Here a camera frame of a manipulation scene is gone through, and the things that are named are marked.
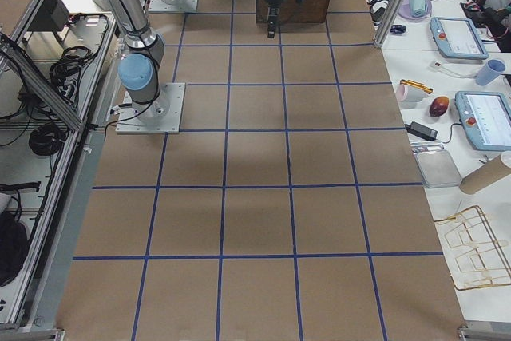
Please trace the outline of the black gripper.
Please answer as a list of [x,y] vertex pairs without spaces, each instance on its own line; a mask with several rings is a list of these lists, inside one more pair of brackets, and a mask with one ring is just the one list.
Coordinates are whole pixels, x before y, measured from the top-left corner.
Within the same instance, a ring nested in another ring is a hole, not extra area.
[[267,3],[267,37],[273,38],[279,24],[279,7],[285,0],[264,0]]

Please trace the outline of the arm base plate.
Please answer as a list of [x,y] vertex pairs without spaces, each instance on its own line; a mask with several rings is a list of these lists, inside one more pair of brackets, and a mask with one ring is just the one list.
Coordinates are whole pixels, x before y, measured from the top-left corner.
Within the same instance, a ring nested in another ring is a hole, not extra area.
[[121,122],[117,124],[116,132],[119,134],[179,133],[184,94],[184,83],[162,83],[157,100],[137,116],[144,107],[138,104],[131,105],[131,97],[125,91],[123,102],[130,106],[120,111]]

